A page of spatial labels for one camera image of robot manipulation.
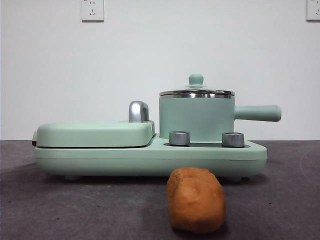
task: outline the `mint green pot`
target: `mint green pot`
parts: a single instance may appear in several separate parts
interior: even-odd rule
[[[200,74],[191,75],[189,83],[187,89],[160,93],[160,138],[168,139],[171,131],[186,131],[191,141],[221,141],[222,133],[234,132],[236,119],[281,119],[278,105],[235,106],[234,92],[204,88]]]

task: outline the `orange dough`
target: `orange dough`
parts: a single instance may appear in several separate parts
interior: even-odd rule
[[[225,221],[223,188],[207,169],[174,170],[166,184],[166,194],[174,228],[205,234],[219,229]]]

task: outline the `wall socket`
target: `wall socket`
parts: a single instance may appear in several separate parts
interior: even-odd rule
[[[306,0],[306,20],[320,21],[320,0]]]
[[[105,0],[81,0],[83,22],[103,22],[105,20]]]

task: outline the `appliance foot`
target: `appliance foot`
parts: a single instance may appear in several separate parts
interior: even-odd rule
[[[64,179],[68,180],[68,181],[74,181],[74,180],[78,180],[80,178],[81,178],[81,176],[64,176]]]

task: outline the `dark gray table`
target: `dark gray table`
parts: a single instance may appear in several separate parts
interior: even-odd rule
[[[212,234],[171,228],[167,177],[66,181],[34,163],[30,141],[1,141],[2,240],[320,239],[320,141],[257,141],[264,173],[220,179],[226,222]]]

